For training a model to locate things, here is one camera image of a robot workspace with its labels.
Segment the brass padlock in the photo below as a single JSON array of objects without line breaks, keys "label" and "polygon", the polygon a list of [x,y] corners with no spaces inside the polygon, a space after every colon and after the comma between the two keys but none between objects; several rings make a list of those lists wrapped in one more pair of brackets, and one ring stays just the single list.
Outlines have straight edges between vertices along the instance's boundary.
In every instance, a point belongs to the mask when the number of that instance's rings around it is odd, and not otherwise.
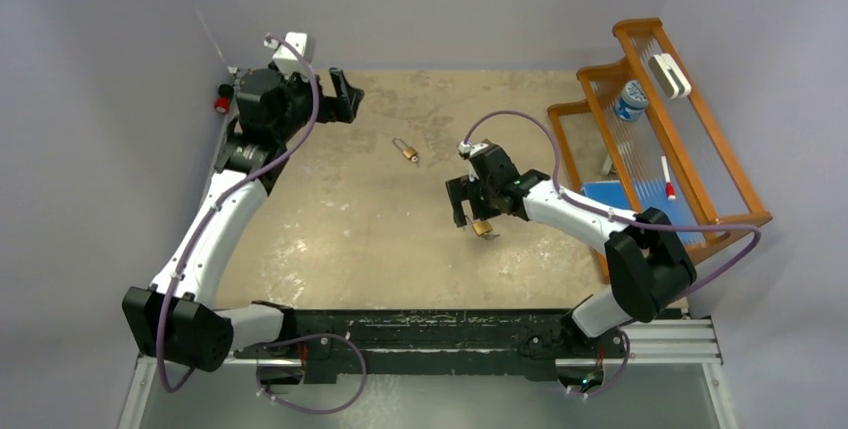
[{"label": "brass padlock", "polygon": [[470,216],[465,217],[468,226],[473,230],[474,234],[482,240],[493,241],[500,237],[494,232],[491,223],[487,220],[472,219]]},{"label": "brass padlock", "polygon": [[411,145],[407,144],[404,140],[399,137],[394,137],[392,139],[392,144],[406,160],[415,165],[420,163],[420,155],[418,151]]}]

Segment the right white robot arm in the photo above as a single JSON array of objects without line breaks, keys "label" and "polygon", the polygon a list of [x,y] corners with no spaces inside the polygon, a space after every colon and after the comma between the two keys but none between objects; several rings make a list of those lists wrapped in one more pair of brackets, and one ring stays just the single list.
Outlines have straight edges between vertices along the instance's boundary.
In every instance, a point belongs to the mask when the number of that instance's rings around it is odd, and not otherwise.
[{"label": "right white robot arm", "polygon": [[567,316],[561,341],[569,353],[584,356],[609,330],[654,320],[696,281],[694,264],[664,212],[603,205],[543,172],[520,172],[497,144],[462,142],[458,154],[468,172],[445,184],[457,226],[509,215],[557,229],[603,254],[609,285]]}]

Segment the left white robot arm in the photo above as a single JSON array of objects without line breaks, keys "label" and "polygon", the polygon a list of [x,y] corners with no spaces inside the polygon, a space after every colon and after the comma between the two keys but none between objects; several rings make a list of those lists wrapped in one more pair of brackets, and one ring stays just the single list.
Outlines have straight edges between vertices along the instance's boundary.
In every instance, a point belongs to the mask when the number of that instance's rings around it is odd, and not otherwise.
[{"label": "left white robot arm", "polygon": [[213,307],[223,273],[256,211],[273,190],[297,143],[317,123],[352,123],[365,93],[332,67],[335,90],[275,66],[252,69],[219,94],[237,113],[226,127],[208,192],[166,266],[146,287],[127,290],[122,310],[140,352],[189,371],[213,372],[233,352],[260,344],[272,357],[297,348],[298,331],[285,309],[257,301]]}]

